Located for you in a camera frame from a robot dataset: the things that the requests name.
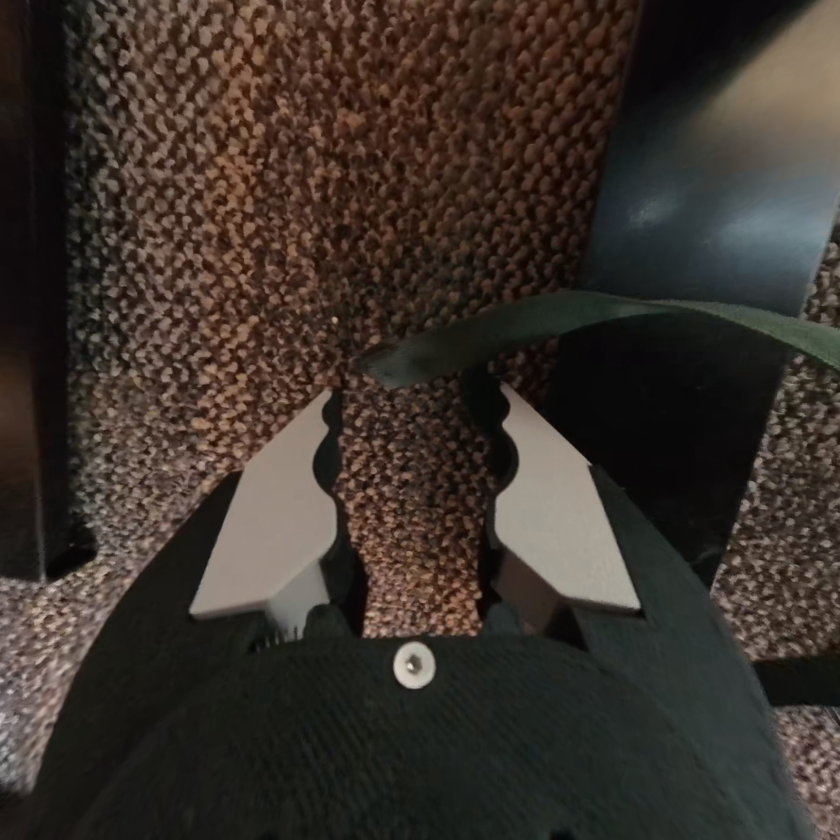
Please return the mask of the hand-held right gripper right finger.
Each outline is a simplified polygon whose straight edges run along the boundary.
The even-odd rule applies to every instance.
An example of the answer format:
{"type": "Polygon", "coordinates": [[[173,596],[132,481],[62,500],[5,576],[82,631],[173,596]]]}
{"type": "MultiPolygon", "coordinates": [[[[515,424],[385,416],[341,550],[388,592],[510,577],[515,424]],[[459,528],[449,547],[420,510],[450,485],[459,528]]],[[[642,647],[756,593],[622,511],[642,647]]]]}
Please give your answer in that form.
{"type": "Polygon", "coordinates": [[[483,596],[509,605],[532,634],[561,634],[575,608],[643,616],[587,458],[509,384],[463,381],[463,394],[497,480],[483,596]]]}

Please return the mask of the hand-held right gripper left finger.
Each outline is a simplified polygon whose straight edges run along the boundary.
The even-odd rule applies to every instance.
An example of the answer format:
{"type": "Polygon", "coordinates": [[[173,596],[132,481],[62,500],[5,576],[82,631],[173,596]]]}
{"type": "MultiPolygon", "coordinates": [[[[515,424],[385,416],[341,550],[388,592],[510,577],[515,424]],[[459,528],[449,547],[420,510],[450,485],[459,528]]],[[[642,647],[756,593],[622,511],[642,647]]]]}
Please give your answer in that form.
{"type": "Polygon", "coordinates": [[[196,620],[264,613],[301,637],[310,610],[336,606],[360,636],[366,573],[333,486],[342,395],[315,397],[246,465],[190,607],[196,620]]]}

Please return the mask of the dark furniture base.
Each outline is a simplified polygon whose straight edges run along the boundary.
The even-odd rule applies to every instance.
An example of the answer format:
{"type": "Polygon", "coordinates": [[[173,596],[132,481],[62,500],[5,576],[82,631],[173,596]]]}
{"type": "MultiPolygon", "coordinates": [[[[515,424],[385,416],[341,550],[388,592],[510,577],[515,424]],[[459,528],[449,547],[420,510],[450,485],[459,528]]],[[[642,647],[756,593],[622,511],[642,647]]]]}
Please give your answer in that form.
{"type": "Polygon", "coordinates": [[[63,2],[1,2],[1,572],[95,555],[71,513],[63,2]]]}

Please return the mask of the black desk leg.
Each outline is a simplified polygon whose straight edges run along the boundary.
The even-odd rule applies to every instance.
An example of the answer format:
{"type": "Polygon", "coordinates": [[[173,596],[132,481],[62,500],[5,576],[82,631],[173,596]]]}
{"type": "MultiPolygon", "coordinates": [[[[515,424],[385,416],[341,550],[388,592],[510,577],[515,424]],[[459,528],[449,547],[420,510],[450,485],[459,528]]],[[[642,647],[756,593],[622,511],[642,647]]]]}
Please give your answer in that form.
{"type": "MultiPolygon", "coordinates": [[[[838,207],[838,14],[643,2],[578,288],[800,315],[838,207]]],[[[711,586],[790,352],[692,314],[556,354],[543,414],[711,586]]]]}

